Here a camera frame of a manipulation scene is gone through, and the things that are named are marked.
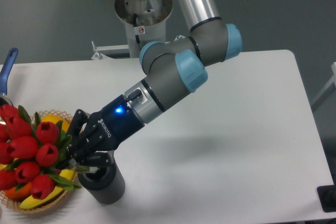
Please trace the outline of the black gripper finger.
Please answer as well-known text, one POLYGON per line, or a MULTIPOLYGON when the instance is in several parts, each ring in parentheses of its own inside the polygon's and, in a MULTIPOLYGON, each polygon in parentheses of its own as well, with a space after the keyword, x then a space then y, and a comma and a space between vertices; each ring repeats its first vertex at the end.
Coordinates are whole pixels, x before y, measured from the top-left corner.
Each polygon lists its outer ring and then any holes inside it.
POLYGON ((90 114, 78 109, 70 123, 66 133, 66 139, 61 144, 60 158, 56 164, 57 169, 65 169, 70 166, 79 166, 86 163, 90 156, 88 141, 80 135, 82 127, 89 120, 90 114))
POLYGON ((95 152, 82 159, 71 159, 69 168, 77 173, 94 173, 101 168, 110 165, 110 155, 108 152, 95 152))

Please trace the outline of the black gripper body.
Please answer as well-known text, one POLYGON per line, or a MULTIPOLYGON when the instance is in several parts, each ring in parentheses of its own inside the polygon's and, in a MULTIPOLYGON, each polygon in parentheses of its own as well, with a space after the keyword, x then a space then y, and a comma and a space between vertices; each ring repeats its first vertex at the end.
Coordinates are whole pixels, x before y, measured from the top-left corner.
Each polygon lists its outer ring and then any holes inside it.
POLYGON ((128 101, 122 94, 84 120, 85 127, 79 141, 86 155, 96 151, 114 151, 144 127, 144 122, 128 105, 128 101))

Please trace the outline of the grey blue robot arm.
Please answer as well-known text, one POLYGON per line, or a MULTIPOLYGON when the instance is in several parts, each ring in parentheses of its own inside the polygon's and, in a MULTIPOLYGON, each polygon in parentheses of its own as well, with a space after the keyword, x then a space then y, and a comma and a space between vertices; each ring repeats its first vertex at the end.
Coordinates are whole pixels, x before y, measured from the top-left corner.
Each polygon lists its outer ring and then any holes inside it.
POLYGON ((115 0, 130 56, 139 59, 145 77, 100 111, 75 112, 58 169, 110 165, 108 152, 195 92, 207 81, 207 66, 241 53, 238 28, 223 22, 214 0, 178 1, 190 34, 168 42, 165 23, 172 0, 115 0))

